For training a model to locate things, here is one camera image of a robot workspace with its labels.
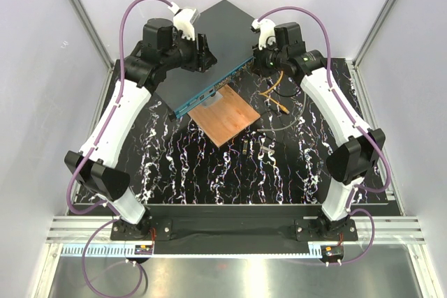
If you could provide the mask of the black marble pattern mat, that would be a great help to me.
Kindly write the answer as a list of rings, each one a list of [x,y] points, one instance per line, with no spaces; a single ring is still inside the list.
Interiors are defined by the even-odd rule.
[[[189,117],[170,120],[152,96],[132,125],[117,168],[145,204],[317,204],[337,145],[316,104],[287,77],[247,70],[230,84],[260,118],[217,147]],[[248,140],[247,155],[242,154]],[[275,150],[265,153],[260,145]]]

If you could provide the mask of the small brass metal part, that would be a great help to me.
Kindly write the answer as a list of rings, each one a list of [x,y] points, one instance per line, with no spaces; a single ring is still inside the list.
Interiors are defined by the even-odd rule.
[[[243,148],[242,148],[242,154],[243,155],[247,155],[247,149],[248,149],[248,140],[244,140]]]

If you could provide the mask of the teal network switch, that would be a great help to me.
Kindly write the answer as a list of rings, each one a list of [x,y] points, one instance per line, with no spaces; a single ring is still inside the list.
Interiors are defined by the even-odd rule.
[[[252,46],[258,37],[251,31],[254,18],[228,0],[222,0],[203,13],[194,24],[207,36],[217,63],[204,73],[181,68],[169,70],[156,94],[167,105],[170,120],[178,119],[206,100],[217,86],[252,60]]]

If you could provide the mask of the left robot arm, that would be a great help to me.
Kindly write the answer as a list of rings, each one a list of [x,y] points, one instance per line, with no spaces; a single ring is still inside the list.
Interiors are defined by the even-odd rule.
[[[130,188],[130,176],[116,168],[123,143],[141,109],[167,72],[181,68],[204,73],[217,63],[207,37],[170,20],[150,19],[143,27],[142,40],[116,65],[120,78],[112,98],[90,138],[79,151],[68,151],[64,162],[78,182],[111,206],[118,220],[114,228],[135,239],[154,234],[149,210]]]

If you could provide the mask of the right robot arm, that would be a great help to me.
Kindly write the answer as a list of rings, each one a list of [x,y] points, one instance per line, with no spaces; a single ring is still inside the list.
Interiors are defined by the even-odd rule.
[[[372,129],[353,109],[332,76],[329,58],[307,50],[298,23],[254,20],[251,29],[259,35],[253,47],[254,72],[263,77],[279,72],[291,78],[332,131],[337,148],[326,160],[330,186],[317,218],[309,222],[309,235],[335,239],[348,225],[355,192],[374,171],[385,134]]]

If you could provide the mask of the small clear plug part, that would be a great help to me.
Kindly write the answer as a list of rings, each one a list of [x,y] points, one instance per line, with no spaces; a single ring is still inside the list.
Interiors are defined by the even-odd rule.
[[[269,147],[264,146],[263,144],[260,145],[260,149],[265,153],[274,154],[275,150]]]

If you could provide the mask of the wooden board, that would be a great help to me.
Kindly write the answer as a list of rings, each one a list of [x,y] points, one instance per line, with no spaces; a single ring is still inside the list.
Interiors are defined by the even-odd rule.
[[[261,116],[230,86],[218,90],[223,96],[217,103],[204,108],[201,103],[188,112],[198,127],[221,147]]]

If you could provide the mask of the grey metal bracket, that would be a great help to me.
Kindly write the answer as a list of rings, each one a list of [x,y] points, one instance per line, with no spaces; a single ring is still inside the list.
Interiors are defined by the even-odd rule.
[[[211,107],[213,104],[217,103],[223,96],[218,92],[215,91],[213,94],[211,94],[209,97],[207,97],[202,103],[201,105],[204,108],[209,108]]]

